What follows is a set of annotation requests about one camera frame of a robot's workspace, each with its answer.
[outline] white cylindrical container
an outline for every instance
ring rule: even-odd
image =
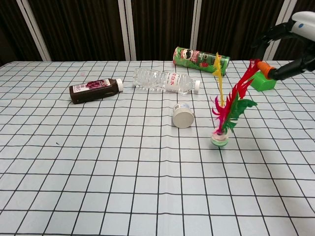
[[[187,128],[191,126],[194,119],[194,113],[187,103],[181,102],[173,108],[173,123],[178,128]]]

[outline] yellow feather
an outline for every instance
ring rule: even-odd
[[[218,81],[219,81],[219,90],[220,90],[220,104],[223,107],[224,106],[224,97],[223,97],[223,88],[222,88],[222,73],[221,73],[221,64],[220,64],[220,60],[221,58],[219,57],[219,54],[216,54],[216,59],[215,62],[213,63],[214,68],[216,69],[215,72],[213,72],[212,74],[214,76],[218,77]]]

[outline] green block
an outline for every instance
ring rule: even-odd
[[[256,89],[258,92],[273,89],[276,85],[275,80],[268,80],[263,75],[263,73],[256,72],[251,79],[253,79],[251,86]]]

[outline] white lid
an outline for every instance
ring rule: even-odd
[[[195,83],[195,88],[194,88],[194,92],[199,92],[199,88],[200,88],[200,80],[196,80]]]
[[[118,91],[119,91],[119,92],[123,91],[123,90],[124,90],[124,85],[123,85],[122,80],[121,80],[121,79],[117,79],[117,80],[116,80],[116,83],[117,83],[117,85],[118,85]]]
[[[193,114],[186,108],[179,108],[173,116],[173,123],[178,128],[187,128],[193,123]]]

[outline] red feather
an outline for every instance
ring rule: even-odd
[[[247,71],[244,73],[243,77],[239,80],[239,82],[233,87],[232,92],[229,93],[229,95],[226,97],[226,103],[224,107],[221,107],[219,105],[218,97],[215,99],[215,105],[217,112],[212,108],[212,113],[215,114],[217,119],[219,119],[219,128],[216,132],[223,133],[222,127],[224,123],[227,121],[227,117],[231,111],[232,103],[234,102],[237,94],[239,95],[239,99],[242,99],[245,97],[246,91],[248,89],[248,86],[252,83],[252,80],[248,80],[250,77],[252,77],[257,71],[257,63],[260,60],[251,60],[250,65],[247,69]]]

